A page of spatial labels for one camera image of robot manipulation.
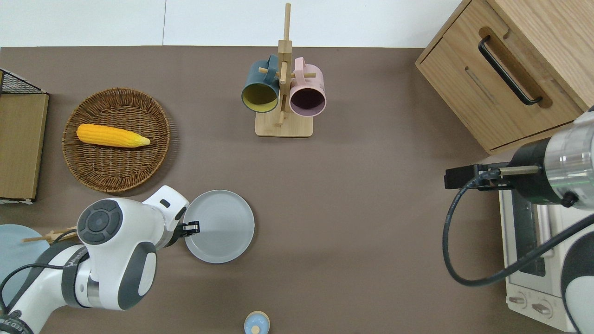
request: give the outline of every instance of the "gray plate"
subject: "gray plate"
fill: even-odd
[[[186,238],[188,249],[202,261],[229,262],[240,256],[254,236],[254,214],[241,196],[211,190],[188,207],[184,223],[200,222],[200,233]]]

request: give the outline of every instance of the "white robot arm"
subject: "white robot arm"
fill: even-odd
[[[146,201],[107,198],[80,215],[83,245],[51,246],[0,316],[0,333],[38,333],[58,307],[127,310],[153,284],[156,250],[199,232],[198,222],[181,224],[188,200],[163,186]]]

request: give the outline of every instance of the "round wicker tray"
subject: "round wicker tray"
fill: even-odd
[[[150,144],[108,147],[80,141],[81,124],[107,125],[136,132]],[[70,172],[89,188],[106,193],[132,189],[150,178],[169,149],[169,121],[159,103],[130,88],[111,88],[85,99],[72,113],[62,136],[62,152]]]

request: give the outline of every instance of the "yellow corn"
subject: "yellow corn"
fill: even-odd
[[[132,131],[95,124],[81,124],[76,130],[78,139],[85,143],[116,147],[138,147],[150,140]]]

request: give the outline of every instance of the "black drawer handle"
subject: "black drawer handle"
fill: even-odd
[[[513,80],[513,78],[510,77],[509,73],[507,73],[505,68],[503,68],[501,64],[497,62],[497,59],[495,59],[495,57],[493,57],[493,55],[489,52],[489,50],[485,46],[485,42],[488,41],[489,38],[491,38],[491,35],[487,35],[479,43],[479,51],[481,52],[483,57],[485,57],[486,61],[488,61],[489,64],[491,64],[491,67],[493,67],[495,72],[499,74],[499,76],[503,79],[503,81],[505,81],[507,86],[511,89],[512,92],[514,92],[514,94],[516,94],[516,96],[518,97],[518,99],[520,99],[520,101],[522,101],[522,103],[524,103],[527,106],[531,106],[534,103],[540,102],[542,100],[542,96],[537,97],[535,100],[530,99],[528,95],[526,95],[524,91],[520,88],[520,86],[518,86],[518,84]]]

